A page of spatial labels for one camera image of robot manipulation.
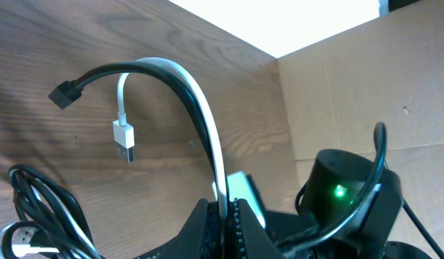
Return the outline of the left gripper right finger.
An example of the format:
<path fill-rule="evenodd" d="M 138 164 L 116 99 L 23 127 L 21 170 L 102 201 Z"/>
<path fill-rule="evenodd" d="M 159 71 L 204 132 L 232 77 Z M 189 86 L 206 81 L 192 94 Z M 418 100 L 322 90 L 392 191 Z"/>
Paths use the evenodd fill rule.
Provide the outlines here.
<path fill-rule="evenodd" d="M 244 199 L 230 202 L 227 216 L 228 259 L 282 259 Z"/>

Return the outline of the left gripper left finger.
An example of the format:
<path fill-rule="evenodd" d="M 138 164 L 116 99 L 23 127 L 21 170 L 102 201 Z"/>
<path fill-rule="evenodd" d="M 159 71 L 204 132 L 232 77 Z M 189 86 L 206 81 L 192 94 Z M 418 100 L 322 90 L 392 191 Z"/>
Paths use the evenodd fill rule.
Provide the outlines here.
<path fill-rule="evenodd" d="M 215 202 L 200 199 L 181 231 L 170 241 L 136 259 L 221 258 L 219 209 Z"/>

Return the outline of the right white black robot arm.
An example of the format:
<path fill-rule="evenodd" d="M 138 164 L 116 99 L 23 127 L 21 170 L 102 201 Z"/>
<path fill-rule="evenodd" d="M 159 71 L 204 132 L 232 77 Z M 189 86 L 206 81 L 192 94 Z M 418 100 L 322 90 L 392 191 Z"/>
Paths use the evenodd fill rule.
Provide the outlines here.
<path fill-rule="evenodd" d="M 266 232 L 283 258 L 427 258 L 388 239 L 404 207 L 400 178 L 384 159 L 326 149 L 296 196 L 297 213 L 267 211 Z"/>

